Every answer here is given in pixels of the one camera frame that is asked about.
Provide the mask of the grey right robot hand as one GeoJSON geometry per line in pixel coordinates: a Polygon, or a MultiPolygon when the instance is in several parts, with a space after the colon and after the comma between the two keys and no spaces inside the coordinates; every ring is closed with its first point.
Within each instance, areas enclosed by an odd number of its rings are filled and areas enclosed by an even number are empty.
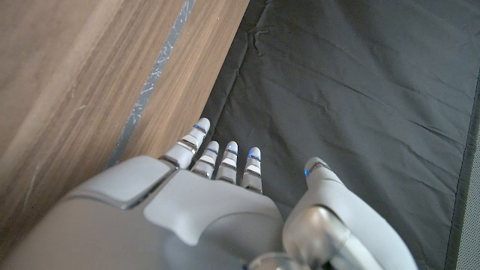
{"type": "Polygon", "coordinates": [[[287,217],[263,193],[261,153],[205,142],[201,118],[159,158],[121,162],[70,191],[3,269],[415,269],[395,229],[326,162],[287,217]]]}

